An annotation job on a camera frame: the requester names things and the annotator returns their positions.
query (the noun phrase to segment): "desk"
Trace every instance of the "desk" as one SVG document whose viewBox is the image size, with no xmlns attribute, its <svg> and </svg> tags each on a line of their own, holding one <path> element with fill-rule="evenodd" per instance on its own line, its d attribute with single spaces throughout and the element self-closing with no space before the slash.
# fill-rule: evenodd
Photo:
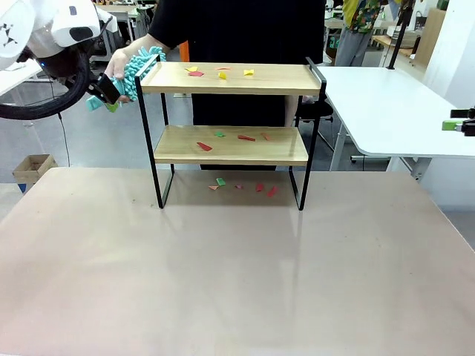
<svg viewBox="0 0 475 356">
<path fill-rule="evenodd" d="M 475 354 L 474 252 L 409 176 L 314 172 L 304 212 L 286 172 L 175 179 L 48 171 L 0 222 L 0 352 Z"/>
<path fill-rule="evenodd" d="M 408 74 L 370 67 L 321 67 L 321 72 L 342 121 L 331 171 L 338 170 L 347 133 L 363 154 L 419 158 L 413 169 L 417 179 L 434 157 L 475 157 L 475 140 L 442 131 L 455 107 Z"/>
<path fill-rule="evenodd" d="M 42 68 L 32 59 L 28 59 L 25 66 L 17 70 L 0 70 L 0 96 L 13 89 L 12 96 L 15 103 L 23 105 L 22 96 L 16 87 L 41 71 Z"/>
<path fill-rule="evenodd" d="M 391 48 L 395 47 L 394 44 L 391 44 L 392 40 L 388 35 L 373 36 L 373 41 L 379 43 L 380 45 L 383 45 L 384 47 L 391 47 Z M 410 57 L 410 55 L 413 54 L 413 49 L 401 48 L 399 49 L 399 53 L 402 54 L 403 56 Z"/>
<path fill-rule="evenodd" d="M 142 37 L 146 35 L 147 31 L 146 29 L 141 29 L 140 33 L 135 36 L 134 31 L 132 30 L 132 27 L 135 27 L 135 24 L 132 23 L 132 20 L 137 21 L 137 22 L 143 22 L 140 17 L 140 11 L 138 10 L 146 10 L 148 8 L 152 8 L 152 5 L 145 5 L 140 8 L 137 8 L 136 5 L 96 5 L 103 9 L 104 11 L 107 11 L 113 16 L 117 17 L 117 21 L 122 21 L 122 22 L 127 22 L 128 24 L 128 32 L 131 36 L 132 40 L 135 40 L 137 37 Z"/>
</svg>

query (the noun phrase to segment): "wooden shelf board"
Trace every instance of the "wooden shelf board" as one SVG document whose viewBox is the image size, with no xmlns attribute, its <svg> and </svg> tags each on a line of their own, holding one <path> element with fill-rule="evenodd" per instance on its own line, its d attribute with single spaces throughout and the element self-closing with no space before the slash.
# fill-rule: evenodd
<svg viewBox="0 0 475 356">
<path fill-rule="evenodd" d="M 204 76 L 189 76 L 188 67 Z M 216 70 L 230 67 L 231 70 Z M 254 69 L 254 76 L 244 70 Z M 227 79 L 218 78 L 226 73 Z M 144 93 L 318 95 L 320 82 L 305 65 L 159 62 L 142 80 Z"/>
<path fill-rule="evenodd" d="M 217 137 L 220 131 L 225 137 Z M 269 135 L 267 141 L 261 133 Z M 255 142 L 238 139 L 255 138 Z M 213 149 L 204 151 L 197 142 Z M 308 154 L 297 128 L 249 126 L 166 126 L 155 151 L 156 163 L 305 166 Z"/>
</svg>

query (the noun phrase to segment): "person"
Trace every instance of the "person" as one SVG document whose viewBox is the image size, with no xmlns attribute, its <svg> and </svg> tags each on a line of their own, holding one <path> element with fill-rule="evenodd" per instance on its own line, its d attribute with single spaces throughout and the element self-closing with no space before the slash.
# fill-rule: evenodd
<svg viewBox="0 0 475 356">
<path fill-rule="evenodd" d="M 387 4 L 388 0 L 343 0 L 344 28 L 336 54 L 336 67 L 361 67 L 381 6 Z"/>
<path fill-rule="evenodd" d="M 324 2 L 160 0 L 148 35 L 117 50 L 105 73 L 122 79 L 141 47 L 167 53 L 186 41 L 191 62 L 306 64 L 309 56 L 319 63 Z M 292 123 L 298 97 L 194 94 L 192 103 L 194 125 L 279 127 Z"/>
</svg>

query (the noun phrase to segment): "shelf leg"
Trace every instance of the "shelf leg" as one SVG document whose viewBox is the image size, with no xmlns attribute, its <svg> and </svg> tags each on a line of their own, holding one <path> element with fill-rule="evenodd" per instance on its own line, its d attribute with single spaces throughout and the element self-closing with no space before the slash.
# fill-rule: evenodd
<svg viewBox="0 0 475 356">
<path fill-rule="evenodd" d="M 165 123 L 165 126 L 168 126 L 168 110 L 166 107 L 165 93 L 160 93 L 160 98 L 162 99 L 163 121 Z M 170 165 L 170 169 L 172 173 L 175 173 L 175 165 Z"/>
<path fill-rule="evenodd" d="M 307 61 L 310 66 L 310 70 L 314 77 L 321 83 L 320 93 L 318 95 L 318 101 L 320 102 L 320 107 L 323 107 L 323 103 L 325 102 L 326 95 L 325 90 L 327 89 L 327 80 L 321 73 L 321 71 L 315 66 L 313 61 L 307 57 Z M 295 182 L 293 167 L 289 167 L 289 175 L 290 175 L 290 182 L 292 183 L 292 188 L 294 190 L 295 199 L 297 200 L 298 210 L 303 211 L 305 207 L 305 199 L 307 198 L 307 190 L 309 187 L 309 179 L 310 179 L 310 172 L 312 171 L 312 163 L 313 163 L 313 155 L 315 153 L 315 144 L 317 142 L 318 137 L 318 127 L 320 125 L 321 115 L 319 114 L 313 123 L 313 132 L 312 132 L 312 141 L 310 143 L 310 150 L 309 150 L 309 160 L 307 161 L 307 168 L 305 170 L 305 177 L 304 177 L 304 186 L 302 188 L 302 193 L 298 193 L 297 183 Z"/>
<path fill-rule="evenodd" d="M 173 180 L 174 170 L 171 172 L 171 176 L 168 178 L 168 182 L 166 184 L 164 194 L 162 197 L 160 191 L 160 183 L 158 181 L 158 174 L 157 174 L 157 166 L 155 165 L 155 158 L 154 158 L 154 149 L 151 143 L 151 136 L 150 136 L 150 127 L 148 126 L 148 119 L 147 119 L 147 110 L 145 109 L 145 100 L 143 98 L 142 86 L 140 85 L 140 77 L 135 77 L 135 85 L 137 87 L 137 96 L 139 98 L 139 106 L 140 106 L 140 114 L 142 116 L 142 123 L 143 123 L 143 133 L 145 134 L 145 141 L 147 142 L 147 151 L 148 151 L 148 158 L 150 159 L 150 167 L 151 173 L 154 178 L 154 185 L 155 185 L 155 192 L 157 194 L 157 201 L 158 206 L 160 209 L 165 207 L 166 200 L 168 198 L 168 193 L 170 191 L 171 181 Z"/>
</svg>

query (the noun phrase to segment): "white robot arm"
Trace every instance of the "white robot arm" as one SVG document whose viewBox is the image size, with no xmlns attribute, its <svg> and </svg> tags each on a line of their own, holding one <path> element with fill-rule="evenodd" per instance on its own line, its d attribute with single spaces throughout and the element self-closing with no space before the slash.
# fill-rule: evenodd
<svg viewBox="0 0 475 356">
<path fill-rule="evenodd" d="M 74 94 L 65 94 L 62 102 L 46 110 L 0 105 L 0 117 L 18 119 L 27 114 L 29 119 L 39 119 L 77 102 L 91 83 L 88 60 L 94 39 L 101 35 L 105 24 L 108 30 L 118 31 L 117 19 L 96 8 L 91 0 L 0 0 L 0 70 L 26 52 L 46 74 L 61 80 Z M 110 83 L 102 84 L 111 90 Z M 107 102 L 117 99 L 117 93 L 106 96 Z"/>
</svg>

